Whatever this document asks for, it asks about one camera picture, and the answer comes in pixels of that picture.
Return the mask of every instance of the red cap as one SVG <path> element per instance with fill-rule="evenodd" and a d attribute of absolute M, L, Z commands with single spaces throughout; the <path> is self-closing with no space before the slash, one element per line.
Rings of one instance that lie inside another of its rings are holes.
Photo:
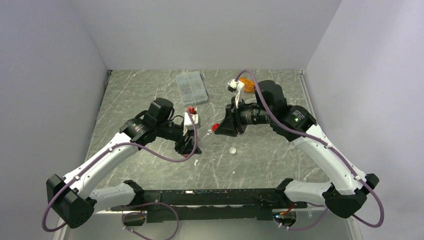
<path fill-rule="evenodd" d="M 195 108 L 194 108 L 194 107 L 192 107 L 192 106 L 187 107 L 187 110 L 188 110 L 188 112 L 189 112 L 189 113 L 191 113 L 191 114 L 195 114 L 195 113 L 196 113 Z"/>
<path fill-rule="evenodd" d="M 216 123 L 216 124 L 214 124 L 213 126 L 212 126 L 212 131 L 214 131 L 215 132 L 215 130 L 219 127 L 219 123 Z"/>

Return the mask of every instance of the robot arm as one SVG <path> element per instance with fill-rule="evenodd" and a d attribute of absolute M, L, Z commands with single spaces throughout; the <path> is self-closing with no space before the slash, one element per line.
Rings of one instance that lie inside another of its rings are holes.
<path fill-rule="evenodd" d="M 50 203 L 56 198 L 52 208 L 70 228 L 79 227 L 95 212 L 142 202 L 144 190 L 132 180 L 95 190 L 113 169 L 140 150 L 138 146 L 145 146 L 160 137 L 174 141 L 174 149 L 181 155 L 192 152 L 193 130 L 200 127 L 200 118 L 192 109 L 190 114 L 194 125 L 185 118 L 182 124 L 175 124 L 171 120 L 173 114 L 173 104 L 157 98 L 147 111 L 126 121 L 119 132 L 81 166 L 64 177 L 54 174 L 47 180 L 47 199 Z M 194 153 L 201 154 L 202 151 L 197 147 Z"/>
<path fill-rule="evenodd" d="M 231 104 L 225 107 L 225 117 L 216 128 L 215 134 L 236 137 L 244 133 L 247 125 L 269 124 L 274 132 L 305 151 L 330 179 L 325 183 L 311 183 L 287 178 L 276 188 L 277 195 L 291 202 L 327 206 L 342 218 L 352 216 L 365 203 L 369 193 L 358 180 L 366 180 L 374 189 L 379 182 L 377 176 L 372 173 L 365 174 L 347 161 L 357 173 L 353 175 L 345 163 L 329 149 L 333 144 L 305 108 L 287 105 L 281 86 L 271 80 L 261 81 L 258 85 L 269 109 L 281 123 L 292 130 L 323 139 L 328 145 L 324 146 L 314 139 L 290 133 L 275 124 L 262 105 L 256 90 L 257 103 L 246 104 L 242 99 L 231 99 Z"/>

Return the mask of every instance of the clear plastic box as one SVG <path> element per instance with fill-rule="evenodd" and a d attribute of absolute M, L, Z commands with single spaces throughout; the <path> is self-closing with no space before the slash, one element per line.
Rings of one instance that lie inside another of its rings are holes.
<path fill-rule="evenodd" d="M 208 93 L 199 71 L 183 72 L 176 76 L 176 83 L 184 106 L 206 103 Z"/>

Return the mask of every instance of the gray wall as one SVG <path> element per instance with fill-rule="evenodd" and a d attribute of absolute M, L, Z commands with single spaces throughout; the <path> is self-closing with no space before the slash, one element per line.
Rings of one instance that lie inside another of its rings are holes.
<path fill-rule="evenodd" d="M 376 173 L 385 223 L 365 239 L 424 239 L 424 2 L 344 0 L 308 67 L 307 87 L 333 143 Z M 370 197 L 359 216 L 376 223 Z"/>
<path fill-rule="evenodd" d="M 108 69 L 304 69 L 341 0 L 72 0 Z"/>
<path fill-rule="evenodd" d="M 69 0 L 3 0 L 0 73 L 0 239 L 51 239 L 45 182 L 84 161 L 107 70 Z"/>

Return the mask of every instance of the marble table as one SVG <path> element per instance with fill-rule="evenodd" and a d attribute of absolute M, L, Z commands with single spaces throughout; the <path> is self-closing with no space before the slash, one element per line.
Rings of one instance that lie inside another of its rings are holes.
<path fill-rule="evenodd" d="M 199 71 L 209 94 L 207 103 L 196 105 L 205 129 L 224 118 L 225 106 L 233 96 L 227 91 L 226 83 L 240 70 Z M 186 108 L 176 83 L 176 75 L 181 72 L 184 71 L 112 71 L 87 158 L 99 151 L 126 120 L 147 110 L 158 97 L 172 101 L 175 114 L 182 114 Z M 254 73 L 258 81 L 274 80 L 280 84 L 289 104 L 310 109 L 296 71 L 255 70 Z M 256 101 L 253 93 L 246 93 L 244 99 L 247 103 Z M 174 151 L 174 142 L 162 138 L 147 147 L 167 157 L 181 158 Z M 230 147 L 235 147 L 237 153 L 231 155 Z M 216 135 L 202 151 L 186 162 L 173 163 L 142 150 L 121 163 L 97 188 L 112 187 L 130 179 L 146 190 L 275 188 L 285 178 L 328 181 L 309 156 L 275 134 L 269 125 L 250 125 L 238 137 Z"/>

